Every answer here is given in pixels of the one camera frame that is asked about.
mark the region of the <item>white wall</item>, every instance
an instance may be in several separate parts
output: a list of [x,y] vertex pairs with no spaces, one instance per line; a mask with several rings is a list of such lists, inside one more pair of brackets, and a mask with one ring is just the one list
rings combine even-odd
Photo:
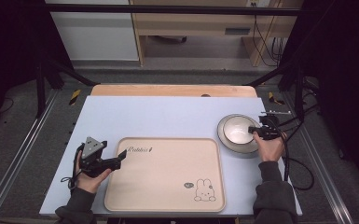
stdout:
[[[128,0],[46,0],[51,4],[127,5]],[[71,60],[138,61],[129,13],[51,12]]]

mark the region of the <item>wooden tray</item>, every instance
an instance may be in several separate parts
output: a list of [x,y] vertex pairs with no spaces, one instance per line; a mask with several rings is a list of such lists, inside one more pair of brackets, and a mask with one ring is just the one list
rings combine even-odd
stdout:
[[123,138],[121,169],[105,195],[110,211],[219,212],[226,204],[218,144],[209,138]]

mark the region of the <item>human hand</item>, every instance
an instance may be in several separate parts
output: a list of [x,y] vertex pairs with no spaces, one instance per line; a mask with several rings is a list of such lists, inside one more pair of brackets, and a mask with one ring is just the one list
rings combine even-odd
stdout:
[[[78,171],[80,170],[79,164],[81,154],[82,151],[80,151],[77,155],[76,173],[78,173]],[[80,175],[78,175],[77,177],[77,187],[90,193],[96,193],[98,187],[100,187],[101,183],[109,176],[110,173],[112,173],[112,170],[106,169],[100,175],[94,178],[89,177],[86,174],[80,173]]]
[[284,143],[282,138],[263,140],[257,132],[253,133],[255,142],[258,145],[258,155],[262,161],[278,161],[284,152]]

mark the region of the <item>white table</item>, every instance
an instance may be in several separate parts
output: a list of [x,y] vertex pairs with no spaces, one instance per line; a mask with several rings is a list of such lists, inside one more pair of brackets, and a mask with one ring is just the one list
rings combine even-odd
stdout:
[[[175,96],[89,96],[40,210],[55,216],[70,193],[61,179],[71,176],[76,149],[87,136],[108,142],[103,159],[115,155],[124,137],[206,137],[214,139],[221,153],[226,207],[217,213],[110,212],[104,207],[107,181],[99,187],[92,211],[107,217],[243,217],[253,214],[255,187],[261,183],[257,154],[245,155],[226,148],[216,132],[218,122],[230,114],[259,121],[265,108],[260,98]],[[279,161],[283,170],[283,161]],[[297,212],[302,211],[297,202]]]

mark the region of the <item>cartoon bunny illustration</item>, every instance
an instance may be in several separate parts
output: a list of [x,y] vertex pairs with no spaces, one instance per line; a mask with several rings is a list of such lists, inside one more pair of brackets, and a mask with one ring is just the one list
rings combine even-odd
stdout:
[[214,202],[216,198],[214,196],[214,188],[212,187],[210,179],[199,179],[197,181],[196,197],[195,201]]

